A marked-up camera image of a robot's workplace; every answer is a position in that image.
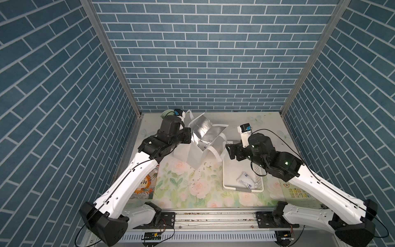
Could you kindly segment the white insulated delivery bag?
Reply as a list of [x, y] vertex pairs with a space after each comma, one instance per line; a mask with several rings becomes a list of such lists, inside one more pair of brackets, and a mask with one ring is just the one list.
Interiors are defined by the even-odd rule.
[[180, 144], [174, 157], [193, 169], [198, 169], [209, 153], [222, 162], [226, 153], [223, 144], [227, 142], [224, 131], [228, 125], [212, 123], [203, 113], [195, 117], [190, 110], [182, 114], [182, 120], [191, 129], [191, 143]]

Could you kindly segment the white plastic basket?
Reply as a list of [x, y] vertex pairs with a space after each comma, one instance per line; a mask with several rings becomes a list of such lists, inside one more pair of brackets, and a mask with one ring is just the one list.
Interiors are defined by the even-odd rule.
[[233, 144], [232, 141], [223, 142], [225, 155], [223, 158], [223, 188], [240, 192], [259, 193], [264, 191], [263, 177], [261, 169], [257, 165], [253, 165], [248, 159], [237, 161], [236, 158], [231, 160], [226, 144]]

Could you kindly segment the ice pack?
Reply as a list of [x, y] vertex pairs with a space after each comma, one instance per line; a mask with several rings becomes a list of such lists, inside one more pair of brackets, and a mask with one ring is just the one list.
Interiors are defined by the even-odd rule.
[[248, 189], [255, 189], [256, 183], [252, 179], [251, 176], [249, 176], [246, 172], [242, 172], [241, 175], [237, 178], [237, 182], [243, 186], [245, 186]]

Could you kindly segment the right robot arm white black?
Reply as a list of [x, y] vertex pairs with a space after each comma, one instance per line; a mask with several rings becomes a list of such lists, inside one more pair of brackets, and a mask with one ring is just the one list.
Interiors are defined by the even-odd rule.
[[254, 133], [237, 144], [226, 144], [230, 159], [249, 160], [266, 173], [305, 190], [325, 209], [310, 209], [280, 201], [272, 212], [277, 224], [305, 225], [328, 231], [352, 247], [365, 247], [375, 236], [378, 205], [340, 190], [289, 152], [277, 151], [269, 137]]

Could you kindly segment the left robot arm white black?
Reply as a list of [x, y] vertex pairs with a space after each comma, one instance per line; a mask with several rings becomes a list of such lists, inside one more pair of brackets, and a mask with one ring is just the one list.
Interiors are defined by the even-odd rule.
[[90, 230], [107, 246], [118, 243], [128, 227], [150, 224], [161, 209], [152, 203], [133, 211], [133, 220], [122, 215], [129, 198], [137, 190], [141, 181], [180, 144], [191, 143], [191, 129], [183, 119], [168, 115], [162, 120], [155, 135], [144, 139], [138, 152], [125, 171], [93, 203], [84, 202], [79, 213], [84, 227]]

